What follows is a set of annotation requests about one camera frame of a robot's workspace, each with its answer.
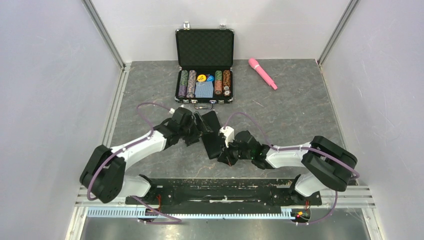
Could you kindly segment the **black zippered tool pouch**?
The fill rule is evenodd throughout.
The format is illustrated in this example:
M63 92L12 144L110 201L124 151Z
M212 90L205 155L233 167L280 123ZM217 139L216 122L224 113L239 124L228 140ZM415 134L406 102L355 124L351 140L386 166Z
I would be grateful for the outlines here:
M211 128L212 132L201 137L207 156L210 160L216 159L222 152L223 139L219 135L221 123L217 113L212 110L202 115L204 122Z

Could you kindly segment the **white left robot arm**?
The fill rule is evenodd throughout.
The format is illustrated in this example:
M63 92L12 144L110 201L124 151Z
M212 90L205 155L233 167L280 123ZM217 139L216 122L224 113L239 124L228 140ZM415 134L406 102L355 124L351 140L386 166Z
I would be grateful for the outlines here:
M179 107L170 110L172 116L145 135L113 147L97 146L90 156L79 181L86 187L89 201L106 204L118 197L139 197L145 204L153 203L157 190L146 176L131 177L126 171L146 157L162 152L183 140L187 146L199 142L213 129L198 112Z

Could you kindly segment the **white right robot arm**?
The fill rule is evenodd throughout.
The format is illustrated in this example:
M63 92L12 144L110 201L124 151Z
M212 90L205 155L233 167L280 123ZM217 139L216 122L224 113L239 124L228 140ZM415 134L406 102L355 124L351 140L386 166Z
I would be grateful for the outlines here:
M306 168L307 173L295 177L289 187L289 199L302 204L314 193L324 189L344 192L351 180L360 174L355 170L358 159L350 152L317 135L312 141L293 146L259 143L249 131L237 134L227 126L219 130L223 140L217 160L233 166L239 160L250 160L257 168Z

